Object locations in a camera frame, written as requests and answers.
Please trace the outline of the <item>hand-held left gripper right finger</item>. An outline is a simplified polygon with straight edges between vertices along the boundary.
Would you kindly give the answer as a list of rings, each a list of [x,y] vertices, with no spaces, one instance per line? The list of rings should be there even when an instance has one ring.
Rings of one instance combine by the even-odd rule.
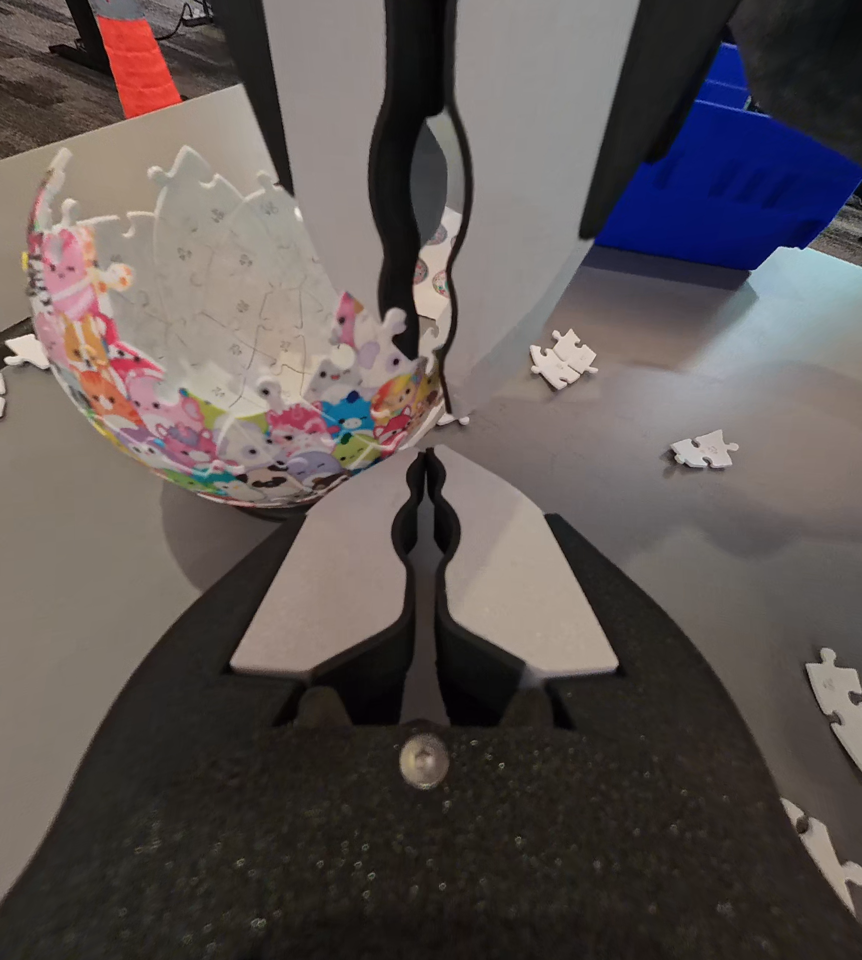
[[[615,674],[619,659],[537,504],[432,448],[437,675],[459,722],[495,722],[519,690]]]

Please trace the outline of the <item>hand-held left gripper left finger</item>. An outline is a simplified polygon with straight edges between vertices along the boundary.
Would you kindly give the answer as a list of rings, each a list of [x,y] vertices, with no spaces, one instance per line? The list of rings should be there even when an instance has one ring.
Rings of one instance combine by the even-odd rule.
[[[421,452],[399,452],[307,513],[232,655],[234,673],[333,689],[357,724],[399,721],[425,471]]]

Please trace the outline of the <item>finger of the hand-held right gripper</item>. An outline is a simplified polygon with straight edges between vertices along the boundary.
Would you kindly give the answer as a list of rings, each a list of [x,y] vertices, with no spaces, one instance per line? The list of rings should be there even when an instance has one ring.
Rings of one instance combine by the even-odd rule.
[[[581,219],[639,2],[457,2],[451,100],[465,211],[441,363],[450,413],[524,365],[590,249]]]
[[[317,254],[339,292],[353,294],[415,359],[420,4],[263,7],[293,195]]]

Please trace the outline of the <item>colourful puzzle ball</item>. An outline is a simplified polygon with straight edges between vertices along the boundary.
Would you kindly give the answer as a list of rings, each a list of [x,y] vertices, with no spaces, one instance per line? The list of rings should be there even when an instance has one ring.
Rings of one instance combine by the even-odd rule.
[[[183,146],[154,209],[84,219],[61,148],[29,212],[34,333],[101,435],[161,479],[254,512],[305,510],[445,413],[437,360],[335,290],[272,175],[244,196]]]

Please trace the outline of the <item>puzzle instruction leaflet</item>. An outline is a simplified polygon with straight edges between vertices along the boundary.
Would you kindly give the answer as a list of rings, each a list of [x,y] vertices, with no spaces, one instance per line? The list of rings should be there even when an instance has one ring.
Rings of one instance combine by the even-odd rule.
[[[440,223],[418,255],[413,278],[413,302],[419,318],[418,354],[427,366],[447,341],[452,305],[448,262],[461,227],[461,213],[444,208]]]

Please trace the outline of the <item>blue plastic bin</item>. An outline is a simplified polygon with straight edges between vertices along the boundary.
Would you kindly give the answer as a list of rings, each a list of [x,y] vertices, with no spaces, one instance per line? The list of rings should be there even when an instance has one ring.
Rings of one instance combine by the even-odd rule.
[[[738,271],[807,248],[862,168],[750,100],[739,50],[722,43],[670,150],[638,168],[595,245]]]

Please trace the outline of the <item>orange plastic object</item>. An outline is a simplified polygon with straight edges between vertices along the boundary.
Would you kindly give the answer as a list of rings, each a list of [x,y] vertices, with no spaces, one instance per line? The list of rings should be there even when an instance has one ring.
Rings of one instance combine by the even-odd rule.
[[[122,105],[131,119],[181,103],[159,43],[137,1],[91,1]]]

